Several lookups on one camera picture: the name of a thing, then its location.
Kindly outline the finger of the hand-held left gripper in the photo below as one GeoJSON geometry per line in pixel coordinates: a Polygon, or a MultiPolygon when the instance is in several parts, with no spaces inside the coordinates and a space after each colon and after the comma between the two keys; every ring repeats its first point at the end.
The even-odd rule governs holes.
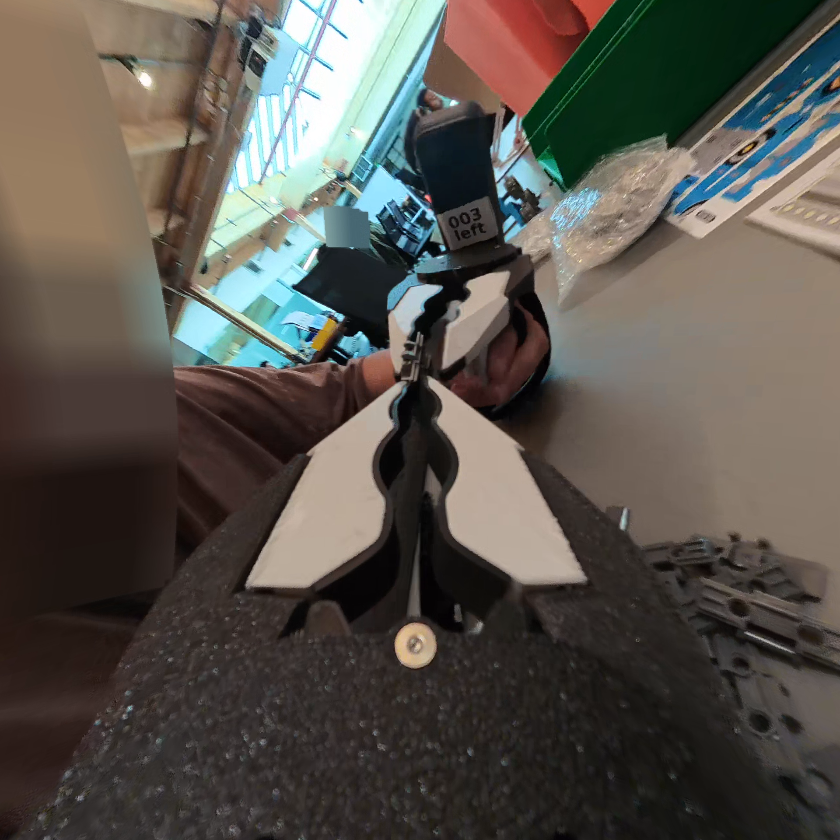
{"type": "Polygon", "coordinates": [[[426,308],[441,291],[441,286],[408,287],[388,313],[389,351],[397,381],[416,378],[414,370],[423,353],[428,324],[436,319],[426,308]]]}
{"type": "Polygon", "coordinates": [[[465,299],[448,305],[436,355],[438,378],[453,379],[463,371],[487,378],[490,345],[510,319],[510,279],[511,271],[501,269],[468,280],[465,299]]]}

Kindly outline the black office chair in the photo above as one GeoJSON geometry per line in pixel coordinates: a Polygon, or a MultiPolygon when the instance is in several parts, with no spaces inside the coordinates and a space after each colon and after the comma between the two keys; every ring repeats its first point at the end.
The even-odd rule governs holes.
{"type": "Polygon", "coordinates": [[[372,346],[387,347],[387,301],[408,272],[372,252],[322,245],[312,268],[295,285],[303,296],[350,320],[372,346]]]}

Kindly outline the blue sticker sheet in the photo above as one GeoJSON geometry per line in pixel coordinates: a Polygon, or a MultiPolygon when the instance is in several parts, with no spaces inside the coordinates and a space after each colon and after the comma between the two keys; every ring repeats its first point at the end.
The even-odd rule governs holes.
{"type": "Polygon", "coordinates": [[[839,15],[690,149],[665,219],[704,238],[838,136],[839,15]]]}

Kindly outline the person's left hand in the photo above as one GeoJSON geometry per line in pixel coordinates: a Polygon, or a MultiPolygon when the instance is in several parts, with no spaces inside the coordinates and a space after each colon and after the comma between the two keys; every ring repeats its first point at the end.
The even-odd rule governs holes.
{"type": "Polygon", "coordinates": [[[449,390],[475,408],[503,406],[518,393],[550,353],[550,337],[530,311],[517,305],[515,311],[527,328],[518,341],[513,326],[507,326],[493,340],[486,357],[484,376],[459,372],[449,390]]]}

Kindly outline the crumpled clear plastic bag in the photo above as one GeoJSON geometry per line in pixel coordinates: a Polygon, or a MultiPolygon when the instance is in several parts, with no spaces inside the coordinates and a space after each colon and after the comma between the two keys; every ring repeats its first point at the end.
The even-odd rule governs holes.
{"type": "Polygon", "coordinates": [[[551,258],[562,304],[584,273],[613,261],[655,224],[696,163],[664,135],[604,155],[515,243],[535,264],[551,258]]]}

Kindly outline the grey desk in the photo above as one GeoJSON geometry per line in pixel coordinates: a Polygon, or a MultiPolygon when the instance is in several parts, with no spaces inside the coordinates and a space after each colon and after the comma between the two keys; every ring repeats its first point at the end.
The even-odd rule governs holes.
{"type": "Polygon", "coordinates": [[[764,538],[828,570],[838,627],[838,259],[746,224],[658,224],[562,301],[537,268],[552,363],[503,424],[639,543],[764,538]]]}

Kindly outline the building instruction booklet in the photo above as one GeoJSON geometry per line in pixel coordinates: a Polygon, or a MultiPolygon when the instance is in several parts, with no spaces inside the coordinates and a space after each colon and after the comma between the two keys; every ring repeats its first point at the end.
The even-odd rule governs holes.
{"type": "Polygon", "coordinates": [[[799,240],[838,252],[839,242],[839,176],[832,170],[813,183],[787,197],[778,195],[771,202],[752,213],[752,224],[774,231],[787,238],[799,240]]]}

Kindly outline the green plastic bin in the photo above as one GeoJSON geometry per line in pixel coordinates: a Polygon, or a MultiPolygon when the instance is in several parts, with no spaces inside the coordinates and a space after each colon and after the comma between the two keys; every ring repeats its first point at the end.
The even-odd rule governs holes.
{"type": "Polygon", "coordinates": [[[619,1],[523,117],[562,188],[602,157],[677,140],[814,12],[819,1],[619,1]]]}

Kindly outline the orange paper bag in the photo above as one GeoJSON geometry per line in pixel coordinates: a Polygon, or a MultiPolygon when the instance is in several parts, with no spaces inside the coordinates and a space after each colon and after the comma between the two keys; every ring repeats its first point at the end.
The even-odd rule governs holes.
{"type": "Polygon", "coordinates": [[[613,1],[451,1],[444,41],[524,117],[613,1]]]}

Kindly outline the pile of grey track pieces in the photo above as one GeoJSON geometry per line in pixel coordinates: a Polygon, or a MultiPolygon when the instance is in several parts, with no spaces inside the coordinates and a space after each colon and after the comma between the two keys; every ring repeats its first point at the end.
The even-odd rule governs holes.
{"type": "Polygon", "coordinates": [[[815,747],[795,704],[793,675],[838,678],[838,629],[814,617],[827,571],[732,532],[650,543],[646,566],[696,633],[742,735],[782,789],[807,838],[838,838],[838,744],[815,747]]]}

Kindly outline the person's left forearm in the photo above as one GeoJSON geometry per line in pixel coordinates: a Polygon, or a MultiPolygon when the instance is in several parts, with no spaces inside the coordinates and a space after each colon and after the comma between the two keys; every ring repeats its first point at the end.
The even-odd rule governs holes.
{"type": "Polygon", "coordinates": [[[344,366],[179,366],[174,374],[178,467],[223,478],[274,472],[396,382],[387,351],[344,366]]]}

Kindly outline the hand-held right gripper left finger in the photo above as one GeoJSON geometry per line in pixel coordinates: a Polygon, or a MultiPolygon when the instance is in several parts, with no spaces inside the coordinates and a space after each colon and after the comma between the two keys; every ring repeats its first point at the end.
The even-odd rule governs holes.
{"type": "Polygon", "coordinates": [[[381,458],[396,434],[394,384],[316,444],[246,580],[250,591],[314,592],[388,529],[381,458]]]}

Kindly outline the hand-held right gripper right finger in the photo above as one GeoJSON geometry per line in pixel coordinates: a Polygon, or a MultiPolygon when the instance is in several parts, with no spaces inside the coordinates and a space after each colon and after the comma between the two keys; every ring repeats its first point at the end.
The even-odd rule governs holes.
{"type": "Polygon", "coordinates": [[[526,590],[587,577],[523,457],[522,447],[441,384],[434,424],[455,452],[444,512],[456,543],[526,590]]]}

